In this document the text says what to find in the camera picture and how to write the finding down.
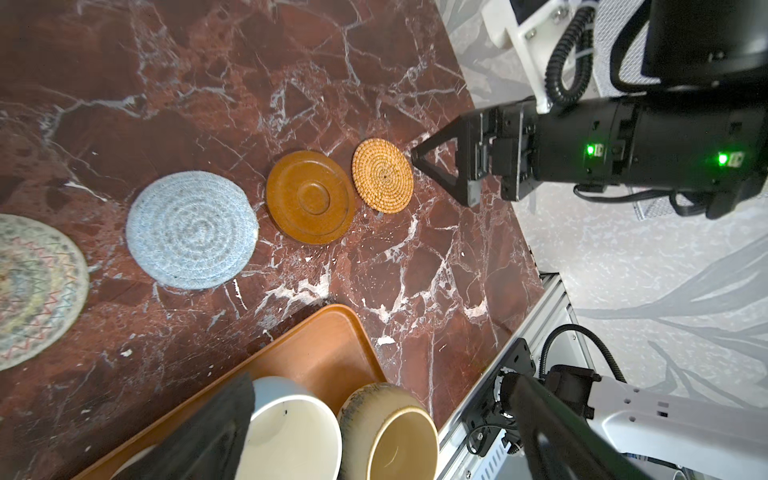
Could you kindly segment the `cream woven zigzag coaster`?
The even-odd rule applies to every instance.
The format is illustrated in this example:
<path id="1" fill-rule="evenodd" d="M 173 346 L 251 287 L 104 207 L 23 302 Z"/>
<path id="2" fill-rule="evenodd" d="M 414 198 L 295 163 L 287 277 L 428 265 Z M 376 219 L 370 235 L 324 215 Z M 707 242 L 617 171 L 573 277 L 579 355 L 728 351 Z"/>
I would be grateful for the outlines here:
<path id="1" fill-rule="evenodd" d="M 90 286 L 79 247 L 42 222 L 1 216 L 1 368 L 30 360 L 77 321 Z"/>

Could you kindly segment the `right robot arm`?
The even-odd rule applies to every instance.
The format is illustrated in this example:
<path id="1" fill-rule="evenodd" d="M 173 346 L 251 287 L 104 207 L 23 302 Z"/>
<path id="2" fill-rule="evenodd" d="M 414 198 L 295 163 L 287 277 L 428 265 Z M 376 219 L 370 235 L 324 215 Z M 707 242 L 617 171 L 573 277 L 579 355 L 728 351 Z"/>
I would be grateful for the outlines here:
<path id="1" fill-rule="evenodd" d="M 413 165 L 460 204 L 495 176 L 524 199 L 568 183 L 607 204 L 667 199 L 710 220 L 767 180 L 767 5 L 763 1 L 644 1 L 610 46 L 617 95 L 586 99 L 597 55 L 597 1 L 490 1 L 488 35 L 518 52 L 533 95 L 459 115 L 411 152 Z M 549 365 L 572 324 L 534 356 L 516 340 L 464 409 L 463 454 L 522 453 L 535 479 L 646 479 L 651 466 L 719 479 L 767 473 L 767 418 L 744 409 L 630 385 L 604 343 L 610 372 Z"/>

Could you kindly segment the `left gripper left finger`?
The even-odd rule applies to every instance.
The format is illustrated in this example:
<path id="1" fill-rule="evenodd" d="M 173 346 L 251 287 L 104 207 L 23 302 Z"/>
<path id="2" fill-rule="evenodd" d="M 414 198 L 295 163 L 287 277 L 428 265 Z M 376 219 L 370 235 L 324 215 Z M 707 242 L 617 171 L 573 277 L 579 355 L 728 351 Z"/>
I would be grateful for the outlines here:
<path id="1" fill-rule="evenodd" d="M 225 385 L 208 403 L 118 479 L 233 479 L 255 407 L 246 374 Z"/>

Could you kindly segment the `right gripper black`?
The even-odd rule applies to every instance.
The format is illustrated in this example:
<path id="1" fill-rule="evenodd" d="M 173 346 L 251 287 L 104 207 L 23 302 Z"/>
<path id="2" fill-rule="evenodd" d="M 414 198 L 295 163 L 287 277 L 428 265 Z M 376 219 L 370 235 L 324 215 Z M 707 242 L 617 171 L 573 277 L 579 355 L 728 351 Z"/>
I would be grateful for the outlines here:
<path id="1" fill-rule="evenodd" d="M 413 147 L 411 162 L 465 207 L 481 203 L 488 175 L 504 200 L 520 201 L 532 191 L 527 155 L 537 119 L 534 98 L 462 114 Z"/>

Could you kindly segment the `orange plastic tray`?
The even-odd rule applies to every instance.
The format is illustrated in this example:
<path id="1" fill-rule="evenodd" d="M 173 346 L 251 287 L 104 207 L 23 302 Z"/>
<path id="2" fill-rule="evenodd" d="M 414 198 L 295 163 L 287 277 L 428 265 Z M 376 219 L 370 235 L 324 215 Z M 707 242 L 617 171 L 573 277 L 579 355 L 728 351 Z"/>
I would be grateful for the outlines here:
<path id="1" fill-rule="evenodd" d="M 338 413 L 357 389 L 386 376 L 363 325 L 348 306 L 328 305 L 238 364 L 77 474 L 77 479 L 110 479 L 132 457 L 167 438 L 226 383 L 247 373 L 256 380 L 288 378 Z"/>

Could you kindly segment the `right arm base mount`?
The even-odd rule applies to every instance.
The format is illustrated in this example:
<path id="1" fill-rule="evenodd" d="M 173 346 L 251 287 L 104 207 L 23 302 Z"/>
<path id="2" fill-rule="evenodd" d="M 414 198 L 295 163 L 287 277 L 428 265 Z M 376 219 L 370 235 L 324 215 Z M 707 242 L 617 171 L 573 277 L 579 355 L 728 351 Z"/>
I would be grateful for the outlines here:
<path id="1" fill-rule="evenodd" d="M 503 406 L 502 384 L 510 374 L 533 376 L 535 373 L 527 341 L 515 339 L 460 416 L 467 430 L 465 445 L 469 453 L 484 457 L 499 434 L 512 444 L 519 442 L 516 420 Z"/>

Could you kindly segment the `blue grey woven coaster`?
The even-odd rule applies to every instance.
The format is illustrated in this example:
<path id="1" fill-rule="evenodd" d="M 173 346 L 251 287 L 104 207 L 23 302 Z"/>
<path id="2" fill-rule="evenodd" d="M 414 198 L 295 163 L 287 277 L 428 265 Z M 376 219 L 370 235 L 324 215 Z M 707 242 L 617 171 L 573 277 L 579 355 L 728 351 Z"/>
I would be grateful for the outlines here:
<path id="1" fill-rule="evenodd" d="M 128 250 L 155 281 L 203 290 L 238 275 L 248 264 L 259 223 L 245 192 L 205 171 L 164 176 L 133 202 L 126 223 Z"/>

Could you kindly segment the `beige mug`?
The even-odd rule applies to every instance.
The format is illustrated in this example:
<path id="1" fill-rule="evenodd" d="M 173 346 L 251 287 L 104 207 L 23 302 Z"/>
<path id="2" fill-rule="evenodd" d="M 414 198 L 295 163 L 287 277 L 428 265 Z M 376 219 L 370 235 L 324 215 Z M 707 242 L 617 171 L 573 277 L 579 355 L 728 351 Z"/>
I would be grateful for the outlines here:
<path id="1" fill-rule="evenodd" d="M 340 479 L 436 478 L 436 426 L 421 403 L 390 383 L 356 390 L 338 414 L 342 436 Z"/>

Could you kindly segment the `white and blue mug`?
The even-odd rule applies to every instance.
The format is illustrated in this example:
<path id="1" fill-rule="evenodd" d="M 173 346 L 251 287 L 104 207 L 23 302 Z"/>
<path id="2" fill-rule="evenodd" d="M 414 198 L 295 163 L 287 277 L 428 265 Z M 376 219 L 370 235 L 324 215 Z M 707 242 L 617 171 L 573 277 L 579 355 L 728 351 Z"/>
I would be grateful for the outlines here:
<path id="1" fill-rule="evenodd" d="M 330 407 L 296 382 L 278 376 L 253 382 L 254 412 L 238 479 L 335 479 L 342 437 Z"/>

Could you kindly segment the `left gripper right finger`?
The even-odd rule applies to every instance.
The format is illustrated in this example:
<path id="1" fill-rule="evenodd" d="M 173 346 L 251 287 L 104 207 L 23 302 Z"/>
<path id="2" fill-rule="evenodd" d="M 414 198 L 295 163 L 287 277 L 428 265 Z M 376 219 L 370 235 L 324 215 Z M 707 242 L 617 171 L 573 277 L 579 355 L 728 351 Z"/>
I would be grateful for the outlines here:
<path id="1" fill-rule="evenodd" d="M 506 376 L 506 411 L 516 421 L 534 479 L 648 477 L 530 376 Z"/>

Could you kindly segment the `brown wooden coaster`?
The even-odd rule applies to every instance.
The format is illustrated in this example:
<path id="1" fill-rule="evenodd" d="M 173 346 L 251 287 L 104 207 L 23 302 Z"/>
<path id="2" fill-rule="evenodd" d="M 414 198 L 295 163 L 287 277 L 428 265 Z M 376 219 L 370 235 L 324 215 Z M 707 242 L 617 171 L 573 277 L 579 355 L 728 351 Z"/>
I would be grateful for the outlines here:
<path id="1" fill-rule="evenodd" d="M 284 234 L 311 245 L 340 239 L 356 213 L 346 172 L 329 157 L 308 150 L 289 153 L 274 165 L 266 204 Z"/>

